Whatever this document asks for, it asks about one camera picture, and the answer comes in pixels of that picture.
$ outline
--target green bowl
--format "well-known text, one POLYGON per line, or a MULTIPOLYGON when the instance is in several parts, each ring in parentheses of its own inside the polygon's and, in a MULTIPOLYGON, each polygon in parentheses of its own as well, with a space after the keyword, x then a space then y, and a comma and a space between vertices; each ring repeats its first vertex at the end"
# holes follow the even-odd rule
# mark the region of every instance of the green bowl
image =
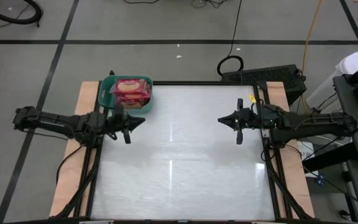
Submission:
POLYGON ((153 101, 153 80, 145 76, 136 76, 136 75, 108 76, 102 81, 102 84, 100 86, 99 96, 98 96, 99 105, 101 105, 106 109, 114 110, 114 108, 116 107, 116 97, 114 96, 114 94, 109 92, 111 88, 114 86, 114 84, 117 82, 117 80, 122 78, 143 78, 147 81, 148 84, 150 84, 151 93, 152 93, 150 96, 150 101, 146 105, 144 105, 141 109, 125 109, 130 114, 142 114, 142 113, 149 112, 152 108, 152 101, 153 101))

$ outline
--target wooden board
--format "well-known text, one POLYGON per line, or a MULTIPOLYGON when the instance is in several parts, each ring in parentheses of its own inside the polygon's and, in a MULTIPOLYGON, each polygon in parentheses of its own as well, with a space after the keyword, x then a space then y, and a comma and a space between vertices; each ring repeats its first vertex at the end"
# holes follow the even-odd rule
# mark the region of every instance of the wooden board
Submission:
MULTIPOLYGON (((268 82, 268 95, 271 104, 280 106, 286 111, 289 111, 287 97, 283 83, 281 82, 268 82)), ((75 114, 86 114, 94 109, 94 103, 98 91, 98 82, 83 82, 78 97, 78 102, 75 114)), ((292 140, 288 145, 298 148, 295 140, 292 140)), ((78 148, 78 143, 74 140, 69 140, 65 156, 69 155, 72 151, 78 148)), ((80 182, 80 175, 85 156, 85 149, 75 154, 72 158, 66 161, 62 166, 60 172, 60 179, 56 188, 55 197, 53 199, 50 215, 56 215, 61 212, 63 207, 70 201, 80 182)), ((313 207, 310 200, 308 186, 306 184, 305 174, 299 153, 295 152, 290 147, 281 149, 281 156, 283 161, 283 169, 285 173, 285 180, 287 182, 288 190, 291 192, 296 201, 302 206, 307 214, 314 216, 313 207)), ((282 218, 285 218, 285 207, 283 202, 283 195, 280 189, 276 188, 278 206, 282 218)), ((85 215, 86 203, 88 201, 89 188, 84 193, 81 202, 80 215, 85 215)))
MULTIPOLYGON (((287 102, 287 96, 285 94, 284 85, 282 82, 267 82, 267 92, 270 100, 270 104, 277 105, 285 111, 289 111, 290 108, 287 102)), ((298 149, 296 140, 288 142, 289 146, 293 146, 298 149)), ((283 169, 285 174, 285 182, 287 183, 287 189, 290 191, 295 200, 303 208, 303 210, 310 215, 314 216, 313 206, 310 200, 310 194, 308 185, 306 183, 305 173, 303 172, 302 160, 299 153, 291 147, 285 147, 280 150, 281 158, 283 161, 283 169)), ((282 218, 285 217, 285 213, 281 212, 281 207, 284 206, 284 202, 281 199, 279 201, 280 214, 282 218)))
MULTIPOLYGON (((92 112, 98 94, 99 82, 83 82, 81 85, 80 95, 78 96, 75 114, 86 114, 92 112)), ((68 140, 65 157, 78 149, 80 145, 77 141, 68 140)), ((59 181, 56 186, 55 196, 53 198, 50 216, 61 212, 64 206, 70 201, 77 191, 82 166, 85 157, 85 147, 80 149, 76 154, 69 158, 60 170, 59 181)))

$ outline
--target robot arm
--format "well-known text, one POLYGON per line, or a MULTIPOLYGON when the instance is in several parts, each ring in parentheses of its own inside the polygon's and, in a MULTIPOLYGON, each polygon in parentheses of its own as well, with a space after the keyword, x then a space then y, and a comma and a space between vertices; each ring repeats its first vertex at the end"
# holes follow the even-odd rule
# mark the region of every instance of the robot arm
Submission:
POLYGON ((242 129, 259 128, 272 131, 272 143, 285 145, 291 139, 320 134, 352 136, 357 131, 357 122, 345 113, 297 114, 286 112, 279 106, 262 105, 260 114, 251 108, 243 108, 242 99, 237 101, 237 111, 218 121, 237 131, 237 144, 242 143, 242 129))
POLYGON ((76 139, 81 145, 96 147, 100 144, 100 136, 107 134, 114 140, 115 132, 124 133, 127 144, 131 143, 129 131, 145 121, 144 118, 136 118, 117 108, 111 117, 99 112, 91 112, 85 115, 63 116, 59 114, 45 113, 36 110, 33 106, 16 109, 13 119, 14 129, 42 128, 55 133, 64 134, 68 138, 76 139))

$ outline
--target tile floor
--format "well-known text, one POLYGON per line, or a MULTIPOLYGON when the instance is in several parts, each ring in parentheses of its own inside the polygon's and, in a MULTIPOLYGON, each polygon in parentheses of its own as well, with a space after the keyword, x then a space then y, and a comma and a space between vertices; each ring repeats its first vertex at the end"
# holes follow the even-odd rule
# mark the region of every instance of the tile floor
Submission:
MULTIPOLYGON (((125 4, 121 0, 38 2, 45 12, 39 28, 35 24, 0 28, 0 205, 25 138, 25 134, 12 129, 14 110, 37 104, 48 75, 53 79, 43 109, 62 114, 74 112, 82 81, 100 80, 110 69, 119 74, 148 75, 154 80, 219 80, 216 65, 227 55, 230 45, 227 41, 208 44, 204 40, 231 39, 239 3, 229 0, 219 9, 210 5, 195 9, 191 0, 161 0, 151 5, 125 4), (68 33, 63 35, 66 25, 68 33), (101 44, 87 40, 111 41, 101 44), (143 40, 156 41, 150 44, 143 40), (172 41, 164 44, 163 40, 172 41), (53 62, 57 62, 56 67, 51 66, 53 62)), ((316 42, 308 52, 306 96, 343 57, 358 51, 357 37, 342 7, 344 2, 358 27, 358 3, 324 1, 311 38, 316 42), (326 45, 324 40, 338 41, 326 45)), ((304 46, 288 45, 286 41, 306 39, 317 3, 243 0, 236 40, 264 42, 236 44, 233 53, 244 59, 245 68, 291 63, 301 67, 304 46), (282 44, 270 40, 281 40, 282 44)), ((0 12, 11 17, 24 7, 26 3, 21 0, 0 0, 0 12)), ((30 8, 22 17, 32 13, 30 8)), ((224 65, 226 71, 236 69, 235 62, 224 65)), ((48 217, 55 171, 65 144, 58 139, 33 138, 5 222, 48 217)))

